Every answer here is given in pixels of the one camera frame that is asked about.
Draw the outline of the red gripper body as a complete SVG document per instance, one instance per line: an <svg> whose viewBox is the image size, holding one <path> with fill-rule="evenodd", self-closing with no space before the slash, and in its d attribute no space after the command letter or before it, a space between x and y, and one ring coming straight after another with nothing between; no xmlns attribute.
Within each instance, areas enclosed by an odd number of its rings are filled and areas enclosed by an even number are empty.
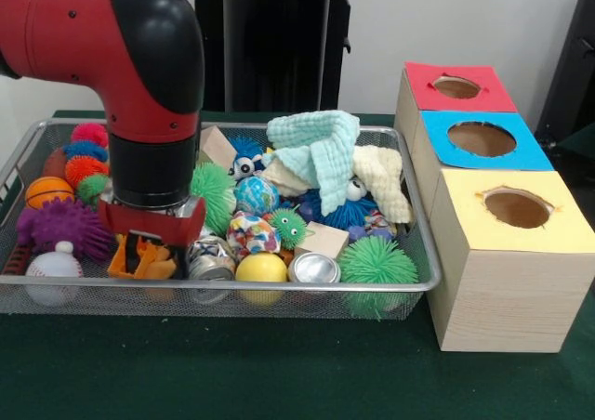
<svg viewBox="0 0 595 420"><path fill-rule="evenodd" d="M112 201L111 194L99 197L98 214L116 234L135 233L176 247L188 247L200 235L205 223L205 200L190 197L183 205L150 211Z"/></svg>

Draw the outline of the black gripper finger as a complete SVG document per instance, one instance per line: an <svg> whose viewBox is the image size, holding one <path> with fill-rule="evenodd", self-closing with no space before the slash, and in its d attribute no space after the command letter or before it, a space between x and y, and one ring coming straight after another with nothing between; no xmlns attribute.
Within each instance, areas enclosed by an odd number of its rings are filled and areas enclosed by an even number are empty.
<svg viewBox="0 0 595 420"><path fill-rule="evenodd" d="M174 245L172 247L172 258L176 264L176 271L174 272L174 279L188 279L189 278L189 258L188 245Z"/></svg>
<svg viewBox="0 0 595 420"><path fill-rule="evenodd" d="M150 240L135 232L128 234L128 253L133 256L143 256L147 250Z"/></svg>

